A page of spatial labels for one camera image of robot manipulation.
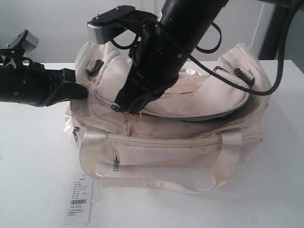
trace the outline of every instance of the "black cable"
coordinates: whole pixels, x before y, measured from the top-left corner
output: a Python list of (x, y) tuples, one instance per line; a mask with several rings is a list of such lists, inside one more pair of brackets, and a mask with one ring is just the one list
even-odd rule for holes
[(202, 49), (202, 48), (200, 48), (199, 46), (196, 46), (196, 49), (197, 49), (199, 52), (204, 53), (204, 54), (212, 54), (212, 53), (216, 52), (216, 51), (219, 49), (220, 45), (222, 44), (222, 31), (220, 30), (220, 27), (219, 27), (216, 23), (214, 23), (214, 22), (213, 22), (211, 25), (212, 25), (212, 26), (218, 31), (218, 33), (219, 33), (219, 42), (218, 42), (218, 44), (215, 46), (215, 48), (213, 48), (213, 49)]
[(284, 57), (285, 57), (285, 45), (286, 45), (286, 39), (287, 39), (287, 34), (288, 34), (288, 30), (290, 27), (290, 24), (296, 14), (296, 12), (301, 8), (301, 6), (304, 4), (304, 0), (299, 0), (294, 7), (291, 9), (290, 13), (288, 14), (288, 17), (285, 21), (285, 24), (282, 28), (282, 34), (280, 37), (280, 42), (279, 42), (279, 50), (278, 50), (278, 64), (277, 64), (277, 75), (276, 75), (276, 80), (275, 83), (273, 84), (273, 86), (267, 90), (267, 91), (256, 91), (256, 90), (252, 90), (252, 89), (248, 89), (245, 87), (242, 87), (240, 85), (237, 85), (229, 80), (227, 80), (226, 78), (218, 75), (217, 73), (211, 71), (210, 69), (208, 69), (206, 66), (204, 66), (203, 64), (201, 64), (195, 57), (193, 57), (189, 52), (185, 51), (183, 48), (181, 48), (179, 46), (179, 44), (167, 33), (166, 29), (164, 28), (164, 26), (159, 23), (158, 21), (156, 21), (155, 19), (145, 19), (143, 21), (143, 24), (147, 21), (151, 21), (153, 22), (157, 27), (159, 27), (162, 32), (164, 33), (164, 35), (167, 37), (167, 39), (183, 54), (186, 55), (190, 60), (192, 60), (196, 65), (198, 65), (200, 68), (202, 68), (203, 70), (205, 70), (207, 73), (209, 73), (210, 75), (216, 77), (217, 79), (225, 82), (226, 84), (242, 90), (244, 92), (250, 93), (250, 94), (254, 94), (254, 95), (259, 95), (259, 96), (266, 96), (266, 95), (270, 95), (272, 94), (275, 90), (277, 90), (277, 88), (279, 87), (281, 80), (282, 80), (282, 75), (283, 75), (283, 68), (284, 68)]
[(130, 45), (128, 45), (128, 46), (120, 46), (119, 44), (116, 43), (116, 41), (115, 41), (113, 38), (111, 38), (110, 41), (111, 41), (111, 43), (112, 43), (115, 47), (117, 47), (117, 48), (119, 48), (119, 49), (121, 49), (121, 50), (128, 50), (128, 49), (132, 48), (132, 47), (136, 44), (138, 38), (139, 38), (139, 36), (136, 35), (136, 37), (135, 37), (134, 41), (132, 42), (132, 44), (130, 44)]

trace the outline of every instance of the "barcode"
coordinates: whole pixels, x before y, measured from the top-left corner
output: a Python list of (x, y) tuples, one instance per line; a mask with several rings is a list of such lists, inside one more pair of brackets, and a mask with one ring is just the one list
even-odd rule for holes
[(86, 203), (86, 199), (74, 199), (71, 200), (71, 204), (82, 204), (82, 203)]

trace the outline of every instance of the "bag handle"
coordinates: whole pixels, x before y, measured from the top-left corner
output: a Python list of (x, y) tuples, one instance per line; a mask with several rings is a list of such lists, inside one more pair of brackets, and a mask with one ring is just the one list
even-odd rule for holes
[(186, 194), (202, 194), (227, 183), (241, 154), (243, 143), (242, 132), (239, 129), (233, 129), (220, 133), (222, 136), (222, 150), (211, 169), (213, 184), (204, 191), (193, 191), (165, 180), (108, 178), (96, 173), (96, 161), (100, 151), (103, 149), (107, 132), (94, 128), (88, 128), (84, 134), (80, 147), (80, 165), (86, 175), (93, 179), (101, 180), (101, 184), (104, 187), (150, 188), (177, 191)]

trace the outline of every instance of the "fabric strap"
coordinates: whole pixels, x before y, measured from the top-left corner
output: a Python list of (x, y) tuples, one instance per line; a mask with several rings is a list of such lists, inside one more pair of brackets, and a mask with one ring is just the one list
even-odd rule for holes
[(242, 132), (239, 129), (221, 132), (222, 150), (212, 167), (213, 184), (204, 191), (194, 191), (179, 184), (165, 180), (149, 180), (137, 178), (109, 178), (95, 172), (96, 162), (102, 152), (107, 132), (88, 128), (80, 147), (80, 165), (86, 175), (100, 180), (104, 187), (135, 187), (182, 192), (186, 194), (202, 194), (227, 183), (239, 160), (242, 147)]

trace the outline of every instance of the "bag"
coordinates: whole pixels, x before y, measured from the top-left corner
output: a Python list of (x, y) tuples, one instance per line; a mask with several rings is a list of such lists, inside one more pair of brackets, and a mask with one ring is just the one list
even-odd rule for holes
[[(93, 76), (88, 66), (102, 60)], [(76, 58), (76, 82), (89, 96), (72, 100), (65, 131), (80, 147), (83, 171), (104, 187), (141, 187), (197, 194), (225, 184), (236, 164), (260, 144), (260, 121), (270, 96), (249, 95), (194, 69), (182, 69), (174, 87), (141, 115), (114, 111), (131, 62), (110, 42), (86, 43)], [(216, 72), (249, 87), (234, 73), (268, 90), (266, 73), (244, 44), (218, 59)]]

